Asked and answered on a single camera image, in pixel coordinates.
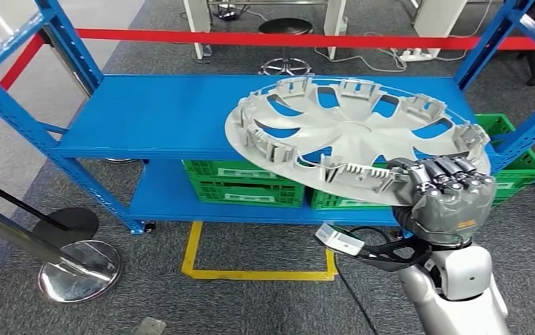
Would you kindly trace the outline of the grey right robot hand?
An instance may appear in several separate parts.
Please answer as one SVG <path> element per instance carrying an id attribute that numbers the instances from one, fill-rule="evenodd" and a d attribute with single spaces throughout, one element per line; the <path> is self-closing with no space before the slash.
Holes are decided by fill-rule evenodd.
<path id="1" fill-rule="evenodd" d="M 412 183 L 411 204 L 392 207 L 402 229 L 429 244 L 459 248 L 487 220 L 497 193 L 496 179 L 464 156 L 435 156 L 413 161 L 394 158 Z"/>

